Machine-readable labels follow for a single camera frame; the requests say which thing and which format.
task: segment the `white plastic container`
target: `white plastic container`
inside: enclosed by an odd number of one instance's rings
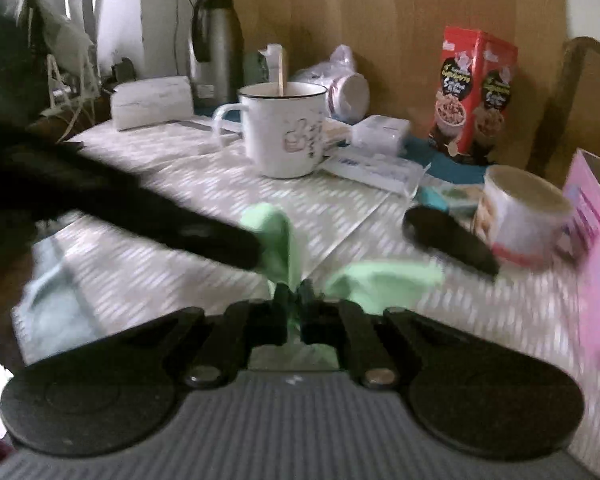
[[[351,144],[371,153],[399,156],[410,133],[410,121],[372,115],[351,127]]]
[[[378,189],[405,194],[411,200],[429,167],[423,168],[412,160],[381,153],[371,155],[355,146],[347,146],[333,150],[330,158],[318,168]]]
[[[496,256],[521,267],[544,267],[573,205],[553,184],[510,166],[490,166],[472,231]]]
[[[193,96],[187,77],[159,77],[116,86],[111,117],[117,130],[192,119]]]

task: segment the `wooden chair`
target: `wooden chair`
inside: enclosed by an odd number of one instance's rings
[[[561,186],[577,148],[600,156],[600,43],[591,38],[564,49],[526,169]]]

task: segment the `white tablecloth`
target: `white tablecloth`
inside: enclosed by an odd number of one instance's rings
[[[280,206],[305,240],[304,275],[317,288],[344,265],[370,258],[432,256],[404,240],[403,197],[325,173],[295,180],[259,176],[238,140],[209,153],[209,132],[166,124],[117,132],[88,130],[86,153],[144,176],[147,186],[182,205],[238,221],[255,203]],[[186,306],[209,313],[245,298],[264,298],[263,277],[168,251],[111,225],[81,216],[58,241],[93,315],[106,333]],[[586,413],[570,452],[600,475],[600,373],[578,349],[576,276],[556,261],[543,273],[506,269],[493,284],[442,262],[445,283],[425,294],[417,312],[563,368],[579,383]]]

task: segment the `cardboard wall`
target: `cardboard wall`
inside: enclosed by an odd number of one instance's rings
[[[520,48],[507,138],[498,160],[523,166],[566,39],[565,0],[235,0],[245,47],[281,43],[296,70],[353,48],[371,113],[432,118],[445,25],[481,28]]]

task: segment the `white mug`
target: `white mug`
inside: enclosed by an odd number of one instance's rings
[[[240,110],[246,154],[261,174],[273,178],[309,174],[322,161],[326,91],[324,86],[293,82],[284,96],[277,83],[241,88],[240,104],[215,111],[214,136],[222,146],[222,117],[229,110]]]

